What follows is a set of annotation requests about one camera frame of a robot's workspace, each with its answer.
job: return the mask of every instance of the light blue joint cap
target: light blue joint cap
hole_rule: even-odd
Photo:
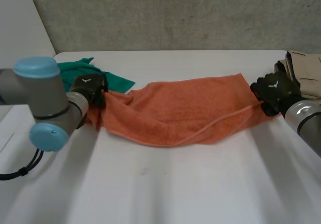
[[[57,125],[37,123],[29,133],[31,142],[43,151],[58,151],[68,142],[67,132]]]
[[[29,57],[16,62],[16,75],[26,78],[52,78],[60,74],[58,64],[52,57]]]

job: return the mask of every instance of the beige fabric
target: beige fabric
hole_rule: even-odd
[[[321,54],[305,54],[297,51],[289,51],[292,57],[294,76],[301,84],[303,97],[321,101]],[[289,69],[289,63],[280,60],[284,64],[286,73],[291,79],[293,74]]]

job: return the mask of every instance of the ur robot arm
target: ur robot arm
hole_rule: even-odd
[[[75,129],[84,124],[90,103],[105,107],[103,75],[77,78],[65,93],[59,67],[50,57],[20,60],[13,69],[0,70],[0,105],[27,104],[36,124],[31,142],[42,151],[58,151]]]
[[[321,157],[321,106],[301,96],[299,87],[284,72],[268,74],[251,84],[267,116],[282,113],[285,121]]]

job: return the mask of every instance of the green cloth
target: green cloth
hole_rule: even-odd
[[[76,62],[58,63],[65,91],[68,92],[74,80],[84,74],[105,74],[108,81],[108,89],[125,93],[135,82],[118,77],[110,72],[103,72],[99,68],[91,65],[91,58],[83,58]]]

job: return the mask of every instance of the orange hand towel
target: orange hand towel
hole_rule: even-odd
[[[105,98],[105,110],[88,112],[93,125],[148,146],[214,143],[271,119],[241,74],[153,82],[128,95],[111,91]]]

